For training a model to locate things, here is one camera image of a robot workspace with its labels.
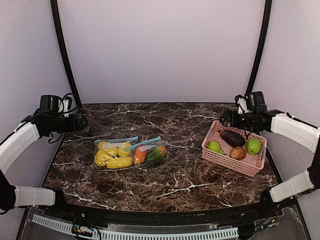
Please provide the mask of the yellow toy lemon front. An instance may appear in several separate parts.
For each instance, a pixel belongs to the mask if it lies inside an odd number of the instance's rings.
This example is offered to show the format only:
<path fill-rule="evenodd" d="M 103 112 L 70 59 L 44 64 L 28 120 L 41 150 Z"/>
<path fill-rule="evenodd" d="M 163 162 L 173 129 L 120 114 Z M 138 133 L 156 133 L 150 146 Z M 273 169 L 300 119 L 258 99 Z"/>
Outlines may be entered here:
<path fill-rule="evenodd" d="M 97 167 L 104 167 L 113 158 L 109 153 L 99 150 L 94 156 L 94 164 Z"/>

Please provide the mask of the yellow toy lemon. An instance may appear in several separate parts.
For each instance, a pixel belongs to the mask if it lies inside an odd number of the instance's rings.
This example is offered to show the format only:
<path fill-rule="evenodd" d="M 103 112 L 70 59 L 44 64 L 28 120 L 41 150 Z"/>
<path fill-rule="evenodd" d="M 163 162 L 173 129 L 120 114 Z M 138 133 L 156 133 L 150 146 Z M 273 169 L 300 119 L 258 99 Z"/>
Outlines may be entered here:
<path fill-rule="evenodd" d="M 99 150 L 94 156 L 94 164 L 97 167 L 104 167 L 113 158 L 109 153 Z"/>
<path fill-rule="evenodd" d="M 125 158 L 125 157 L 130 157 L 131 156 L 131 151 L 126 150 L 127 148 L 131 147 L 132 144 L 128 141 L 123 142 L 120 147 L 118 147 L 118 156 Z"/>
<path fill-rule="evenodd" d="M 99 151 L 103 151 L 105 153 L 108 153 L 112 156 L 118 155 L 118 147 L 114 147 L 112 143 L 109 143 L 107 141 L 101 141 L 97 144 L 97 148 Z"/>

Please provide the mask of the large clear zip bag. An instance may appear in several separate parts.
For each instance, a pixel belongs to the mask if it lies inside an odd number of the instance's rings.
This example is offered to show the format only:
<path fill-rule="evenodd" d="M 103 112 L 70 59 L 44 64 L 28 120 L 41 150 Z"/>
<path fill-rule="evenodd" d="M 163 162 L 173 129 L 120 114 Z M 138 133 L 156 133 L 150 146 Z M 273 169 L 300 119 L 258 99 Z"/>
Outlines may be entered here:
<path fill-rule="evenodd" d="M 139 137 L 121 139 L 98 139 L 94 141 L 93 166 L 97 169 L 118 170 L 134 165 L 132 151 L 129 150 Z"/>

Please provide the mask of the orange red toy pepper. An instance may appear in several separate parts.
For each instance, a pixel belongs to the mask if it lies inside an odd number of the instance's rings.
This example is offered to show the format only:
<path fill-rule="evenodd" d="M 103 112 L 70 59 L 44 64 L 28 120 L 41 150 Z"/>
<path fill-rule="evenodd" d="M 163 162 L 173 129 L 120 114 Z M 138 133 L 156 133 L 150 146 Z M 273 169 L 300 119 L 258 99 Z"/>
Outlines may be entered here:
<path fill-rule="evenodd" d="M 134 153 L 134 164 L 142 165 L 146 161 L 147 155 L 147 150 L 144 150 L 142 147 L 137 148 Z"/>

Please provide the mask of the small clear zip bag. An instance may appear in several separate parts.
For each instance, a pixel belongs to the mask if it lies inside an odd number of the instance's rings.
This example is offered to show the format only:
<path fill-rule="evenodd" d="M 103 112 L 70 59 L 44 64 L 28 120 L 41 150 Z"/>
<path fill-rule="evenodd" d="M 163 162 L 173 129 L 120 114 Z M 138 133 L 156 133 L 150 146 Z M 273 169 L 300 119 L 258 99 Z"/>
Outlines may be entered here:
<path fill-rule="evenodd" d="M 162 138 L 160 136 L 152 138 L 152 139 L 149 139 L 149 140 L 146 140 L 146 141 L 142 141 L 142 142 L 136 143 L 136 144 L 128 147 L 126 150 L 130 151 L 130 153 L 131 153 L 130 156 L 132 157 L 133 164 L 134 164 L 135 167 L 146 167 L 146 166 L 154 165 L 154 164 L 157 164 L 157 163 L 161 162 L 165 157 L 162 160 L 160 160 L 159 162 L 156 162 L 156 163 L 147 163 L 147 159 L 146 159 L 143 164 L 135 165 L 135 163 L 134 163 L 134 155 L 135 155 L 136 149 L 142 147 L 144 150 L 147 150 L 147 153 L 149 153 L 153 148 L 155 148 L 157 146 L 165 146 L 165 144 L 162 141 Z"/>

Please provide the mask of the orange toy carrot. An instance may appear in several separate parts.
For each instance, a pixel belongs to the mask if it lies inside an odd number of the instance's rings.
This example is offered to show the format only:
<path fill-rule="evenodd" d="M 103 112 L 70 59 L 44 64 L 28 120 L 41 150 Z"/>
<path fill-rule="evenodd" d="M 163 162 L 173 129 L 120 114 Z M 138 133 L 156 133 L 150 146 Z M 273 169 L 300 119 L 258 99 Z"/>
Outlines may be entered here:
<path fill-rule="evenodd" d="M 154 147 L 148 154 L 146 162 L 148 164 L 157 163 L 162 160 L 167 153 L 167 149 L 164 145 Z"/>

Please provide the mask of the yellow toy lemon back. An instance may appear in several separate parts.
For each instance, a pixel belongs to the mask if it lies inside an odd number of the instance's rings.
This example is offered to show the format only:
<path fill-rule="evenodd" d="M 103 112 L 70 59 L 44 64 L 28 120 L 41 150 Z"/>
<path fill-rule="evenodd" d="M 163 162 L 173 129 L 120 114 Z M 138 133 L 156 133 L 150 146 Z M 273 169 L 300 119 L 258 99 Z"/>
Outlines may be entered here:
<path fill-rule="evenodd" d="M 118 156 L 125 158 L 125 157 L 130 157 L 131 156 L 131 151 L 126 150 L 127 148 L 131 147 L 132 144 L 128 141 L 123 142 L 120 147 L 118 147 Z"/>

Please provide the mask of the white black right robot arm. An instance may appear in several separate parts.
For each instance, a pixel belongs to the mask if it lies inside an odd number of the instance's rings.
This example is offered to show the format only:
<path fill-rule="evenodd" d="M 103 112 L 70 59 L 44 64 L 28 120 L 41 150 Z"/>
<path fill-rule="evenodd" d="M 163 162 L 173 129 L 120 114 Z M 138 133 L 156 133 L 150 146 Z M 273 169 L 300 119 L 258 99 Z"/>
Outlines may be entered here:
<path fill-rule="evenodd" d="M 320 128 L 278 109 L 269 110 L 261 91 L 249 92 L 235 97 L 237 110 L 226 110 L 220 117 L 225 127 L 249 132 L 268 132 L 286 141 L 286 157 L 300 157 L 298 149 L 313 157 L 307 169 L 273 186 L 263 194 L 263 199 L 279 203 L 286 199 L 300 197 L 320 188 Z"/>

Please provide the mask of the purple toy eggplant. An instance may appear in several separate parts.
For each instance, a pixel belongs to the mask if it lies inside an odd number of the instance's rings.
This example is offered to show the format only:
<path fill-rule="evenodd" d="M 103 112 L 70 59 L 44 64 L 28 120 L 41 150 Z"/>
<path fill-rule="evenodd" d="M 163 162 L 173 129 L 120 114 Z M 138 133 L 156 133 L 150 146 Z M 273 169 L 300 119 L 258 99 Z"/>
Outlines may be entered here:
<path fill-rule="evenodd" d="M 231 147 L 243 147 L 246 143 L 245 138 L 239 133 L 230 130 L 220 130 L 220 137 Z"/>

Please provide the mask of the green toy vegetable right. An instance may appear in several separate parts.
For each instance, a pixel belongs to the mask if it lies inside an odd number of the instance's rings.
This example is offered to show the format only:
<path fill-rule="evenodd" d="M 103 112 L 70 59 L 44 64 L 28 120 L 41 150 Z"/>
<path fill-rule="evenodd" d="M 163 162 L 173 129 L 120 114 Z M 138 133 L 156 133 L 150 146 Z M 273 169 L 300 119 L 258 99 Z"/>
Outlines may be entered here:
<path fill-rule="evenodd" d="M 257 155 L 262 149 L 262 143 L 256 138 L 251 138 L 246 143 L 246 150 L 250 155 Z"/>

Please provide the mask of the brown toy potato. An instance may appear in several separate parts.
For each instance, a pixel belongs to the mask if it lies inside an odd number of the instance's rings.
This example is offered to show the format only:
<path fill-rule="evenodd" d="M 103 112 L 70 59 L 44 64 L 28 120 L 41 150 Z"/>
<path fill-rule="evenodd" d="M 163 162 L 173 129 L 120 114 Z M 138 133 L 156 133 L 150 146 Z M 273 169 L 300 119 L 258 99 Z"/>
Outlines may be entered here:
<path fill-rule="evenodd" d="M 230 157 L 235 160 L 243 160 L 247 156 L 246 150 L 241 146 L 236 146 L 230 152 Z"/>

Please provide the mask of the black right frame post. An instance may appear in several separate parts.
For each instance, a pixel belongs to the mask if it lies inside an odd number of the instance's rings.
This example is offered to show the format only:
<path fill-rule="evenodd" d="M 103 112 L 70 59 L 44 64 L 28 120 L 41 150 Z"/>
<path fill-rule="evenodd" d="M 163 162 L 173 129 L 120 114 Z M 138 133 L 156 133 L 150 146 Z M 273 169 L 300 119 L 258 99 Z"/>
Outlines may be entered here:
<path fill-rule="evenodd" d="M 269 28 L 269 22 L 270 22 L 270 16 L 272 11 L 272 0 L 265 0 L 264 2 L 264 10 L 263 10 L 263 16 L 262 16 L 262 22 L 261 22 L 261 28 L 256 48 L 256 53 L 251 69 L 251 73 L 249 76 L 248 84 L 246 87 L 245 93 L 251 93 L 254 89 L 254 85 L 258 76 L 258 71 L 260 68 L 265 42 L 267 38 L 268 28 Z"/>

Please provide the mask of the black frame post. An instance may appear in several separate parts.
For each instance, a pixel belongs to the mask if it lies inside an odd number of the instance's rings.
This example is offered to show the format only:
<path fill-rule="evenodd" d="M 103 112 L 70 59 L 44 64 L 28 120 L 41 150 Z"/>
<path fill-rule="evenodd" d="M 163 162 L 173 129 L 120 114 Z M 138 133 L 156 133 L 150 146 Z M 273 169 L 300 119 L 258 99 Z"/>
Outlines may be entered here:
<path fill-rule="evenodd" d="M 251 69 L 251 73 L 249 76 L 248 84 L 246 87 L 245 93 L 251 93 L 254 89 L 254 85 L 258 76 L 258 71 L 260 68 L 265 42 L 267 38 L 268 28 L 269 28 L 269 22 L 270 22 L 270 16 L 272 11 L 272 0 L 265 0 L 264 2 L 264 10 L 263 10 L 263 16 L 262 16 L 262 22 L 261 22 L 261 28 L 256 48 L 256 53 Z"/>
<path fill-rule="evenodd" d="M 70 63 L 70 59 L 69 59 L 69 55 L 68 55 L 68 51 L 67 51 L 67 46 L 65 43 L 58 1 L 57 0 L 50 0 L 50 6 L 51 6 L 53 24 L 54 24 L 54 28 L 55 28 L 55 34 L 56 34 L 56 38 L 57 38 L 57 42 L 58 42 L 58 47 L 59 47 L 62 63 L 63 63 L 64 70 L 66 73 L 66 77 L 67 77 L 71 92 L 74 94 L 75 103 L 77 104 L 78 107 L 81 107 L 82 101 L 81 101 L 79 91 L 76 86 L 76 81 L 75 81 L 75 78 L 73 75 L 73 71 L 72 71 L 72 67 L 71 67 L 71 63 Z"/>

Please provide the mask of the black front rail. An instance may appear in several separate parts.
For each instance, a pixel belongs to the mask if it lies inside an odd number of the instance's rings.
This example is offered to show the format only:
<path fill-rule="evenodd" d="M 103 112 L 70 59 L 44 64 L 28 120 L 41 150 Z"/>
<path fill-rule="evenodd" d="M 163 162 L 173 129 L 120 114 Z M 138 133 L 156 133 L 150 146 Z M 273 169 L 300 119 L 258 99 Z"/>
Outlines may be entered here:
<path fill-rule="evenodd" d="M 263 219 L 257 214 L 257 202 L 227 207 L 215 195 L 197 191 L 167 195 L 132 195 L 130 191 L 58 193 L 58 203 L 42 206 L 48 216 L 75 218 L 96 226 L 129 224 L 138 226 L 178 226 L 218 223 L 249 228 Z"/>

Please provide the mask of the black left frame post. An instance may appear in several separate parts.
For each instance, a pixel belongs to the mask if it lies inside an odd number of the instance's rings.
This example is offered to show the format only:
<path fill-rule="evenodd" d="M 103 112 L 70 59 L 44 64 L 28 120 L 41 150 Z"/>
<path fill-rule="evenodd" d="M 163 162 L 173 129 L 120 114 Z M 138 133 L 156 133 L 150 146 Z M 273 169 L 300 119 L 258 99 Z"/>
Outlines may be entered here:
<path fill-rule="evenodd" d="M 56 34 L 56 38 L 57 38 L 57 42 L 58 42 L 58 47 L 59 47 L 62 63 L 63 63 L 64 70 L 66 73 L 66 77 L 67 77 L 71 92 L 74 94 L 75 103 L 77 104 L 78 107 L 81 107 L 82 101 L 81 101 L 79 91 L 76 86 L 76 81 L 75 81 L 75 78 L 73 75 L 73 71 L 72 71 L 72 67 L 71 67 L 71 63 L 70 63 L 70 59 L 69 59 L 69 55 L 68 55 L 68 51 L 67 51 L 67 46 L 65 43 L 58 1 L 57 0 L 50 0 L 50 6 L 51 6 L 53 24 L 54 24 L 54 28 L 55 28 L 55 34 Z"/>

